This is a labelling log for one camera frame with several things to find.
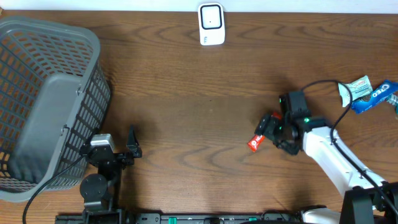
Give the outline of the mint green snack packet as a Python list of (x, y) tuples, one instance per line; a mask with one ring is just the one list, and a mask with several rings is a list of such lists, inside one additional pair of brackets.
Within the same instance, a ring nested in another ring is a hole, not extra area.
[(342, 99), (342, 107), (348, 106), (350, 100), (357, 100), (370, 94), (373, 91), (371, 82), (367, 75), (352, 83), (338, 84), (339, 94)]

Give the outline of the blue liquid bottle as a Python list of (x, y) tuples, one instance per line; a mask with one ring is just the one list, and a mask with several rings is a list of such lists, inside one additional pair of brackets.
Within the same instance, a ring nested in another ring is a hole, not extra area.
[(391, 94), (386, 101), (395, 108), (395, 112), (398, 114), (398, 96)]

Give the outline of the red snack stick packet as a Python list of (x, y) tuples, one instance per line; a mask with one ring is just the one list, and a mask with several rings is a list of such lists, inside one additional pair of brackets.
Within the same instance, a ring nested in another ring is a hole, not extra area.
[(248, 142), (248, 147), (256, 152), (263, 142), (268, 139), (272, 142), (276, 142), (282, 129), (282, 115), (278, 112), (272, 114), (265, 114), (259, 121), (255, 131), (254, 137)]

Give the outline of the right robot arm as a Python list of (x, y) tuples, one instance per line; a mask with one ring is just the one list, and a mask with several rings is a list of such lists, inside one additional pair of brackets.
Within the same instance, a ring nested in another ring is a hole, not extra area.
[(343, 197), (340, 212), (322, 206), (303, 209), (303, 223), (397, 223), (397, 184), (388, 183), (361, 162), (322, 117), (309, 113), (266, 114), (248, 142), (257, 151), (263, 140), (291, 155), (312, 158)]

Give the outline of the blue Oreo packet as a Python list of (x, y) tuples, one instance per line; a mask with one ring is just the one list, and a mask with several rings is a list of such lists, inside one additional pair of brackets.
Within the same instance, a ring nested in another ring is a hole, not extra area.
[(384, 82), (378, 86), (370, 94), (355, 100), (351, 109), (354, 110), (356, 114), (363, 113), (371, 108), (377, 106), (382, 102), (387, 102), (386, 100), (391, 94), (397, 93), (397, 82), (392, 82), (390, 80), (384, 80)]

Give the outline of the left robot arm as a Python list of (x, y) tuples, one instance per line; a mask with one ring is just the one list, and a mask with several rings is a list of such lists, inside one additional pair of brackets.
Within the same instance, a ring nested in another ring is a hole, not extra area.
[(127, 151), (114, 152), (110, 134), (93, 133), (80, 148), (84, 160), (96, 167), (97, 173), (86, 176), (80, 184), (84, 199), (82, 219), (84, 224), (130, 224), (134, 215), (119, 208), (119, 191), (122, 171), (142, 157), (142, 149), (134, 127), (129, 128)]

